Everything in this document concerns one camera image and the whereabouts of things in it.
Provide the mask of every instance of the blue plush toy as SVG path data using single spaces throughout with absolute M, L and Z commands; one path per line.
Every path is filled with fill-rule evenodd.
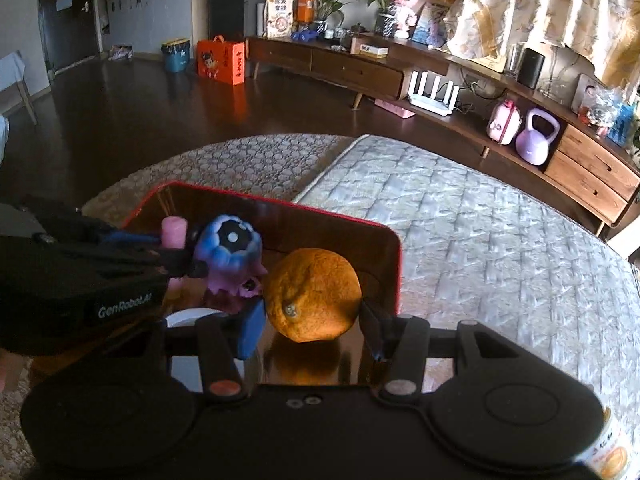
M 237 216 L 220 215 L 200 235 L 193 257 L 209 266 L 207 286 L 213 294 L 252 298 L 262 293 L 258 278 L 262 265 L 262 239 L 251 224 Z

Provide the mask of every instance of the wooden floor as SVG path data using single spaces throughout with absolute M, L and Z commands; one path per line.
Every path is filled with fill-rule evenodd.
M 95 61 L 68 70 L 34 103 L 9 117 L 0 196 L 38 194 L 82 205 L 128 174 L 212 142 L 258 134 L 374 134 L 404 140 L 480 169 L 593 231 L 598 221 L 559 191 L 494 152 L 414 117 L 402 120 L 343 88 L 280 71 L 231 87 L 169 74 L 148 60 Z

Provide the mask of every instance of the black speaker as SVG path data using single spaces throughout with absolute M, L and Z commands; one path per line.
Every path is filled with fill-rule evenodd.
M 545 57 L 542 54 L 526 48 L 522 53 L 522 63 L 520 65 L 520 71 L 518 72 L 518 83 L 534 89 L 538 84 L 544 63 Z

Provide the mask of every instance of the curtain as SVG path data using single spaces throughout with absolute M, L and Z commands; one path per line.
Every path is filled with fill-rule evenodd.
M 640 0 L 447 0 L 447 45 L 466 59 L 504 56 L 510 44 L 568 46 L 604 84 L 640 73 Z

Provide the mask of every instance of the potted plant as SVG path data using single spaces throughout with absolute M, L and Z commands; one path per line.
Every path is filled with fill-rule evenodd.
M 378 15 L 373 31 L 385 38 L 391 38 L 396 31 L 396 16 L 392 10 L 391 0 L 366 0 L 367 7 L 378 5 Z
M 344 12 L 342 8 L 350 2 L 344 2 L 343 0 L 315 0 L 314 10 L 316 12 L 316 18 L 312 23 L 312 30 L 317 30 L 319 34 L 322 34 L 326 30 L 326 22 L 329 17 L 337 14 L 340 17 L 338 27 L 344 22 Z

